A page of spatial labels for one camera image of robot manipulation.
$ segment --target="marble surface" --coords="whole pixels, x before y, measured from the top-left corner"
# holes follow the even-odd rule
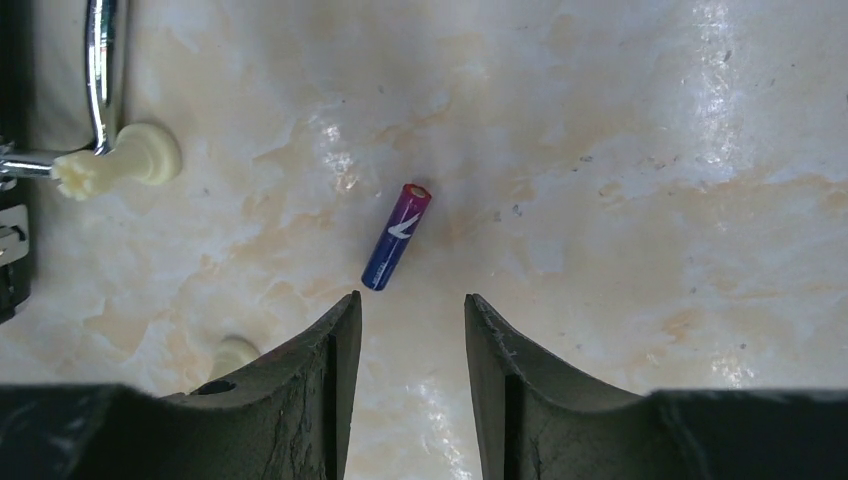
[[[39,0],[44,147],[84,144],[82,3]],[[133,2],[126,119],[170,185],[40,185],[0,381],[203,383],[362,272],[434,195],[364,332],[348,478],[479,479],[464,294],[635,392],[845,387],[848,3]]]

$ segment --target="white plastic knob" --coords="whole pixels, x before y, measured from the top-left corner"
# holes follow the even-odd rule
[[[161,185],[180,173],[177,142],[166,131],[146,123],[124,127],[106,155],[82,150],[56,159],[50,176],[65,196],[86,200],[104,194],[122,178]]]

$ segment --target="metal pipe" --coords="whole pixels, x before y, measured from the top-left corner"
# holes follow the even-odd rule
[[[85,80],[94,127],[94,154],[118,136],[124,73],[127,0],[89,0],[85,22]]]
[[[0,151],[0,174],[15,178],[50,178],[53,161],[64,155],[48,150]]]
[[[118,137],[124,76],[127,0],[88,0],[85,21],[85,84],[94,128],[95,155],[112,150]],[[71,152],[15,150],[0,145],[0,174],[50,178],[56,158]]]

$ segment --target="battery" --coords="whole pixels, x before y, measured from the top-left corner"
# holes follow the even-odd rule
[[[380,240],[362,273],[362,283],[371,290],[386,288],[389,278],[400,261],[409,239],[421,223],[421,217],[433,197],[423,187],[407,183],[400,192],[389,221],[383,227]]]

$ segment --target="beige marble pattern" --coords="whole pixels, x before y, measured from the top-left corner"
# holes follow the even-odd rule
[[[89,134],[68,3],[36,2],[33,122],[70,148]],[[34,296],[0,327],[0,381],[195,388],[224,336],[267,350],[362,289],[416,180],[427,216],[388,288],[363,292],[348,478],[480,478],[468,292],[636,392],[848,385],[848,3],[131,15],[127,121],[169,128],[185,170],[81,204],[41,185]]]

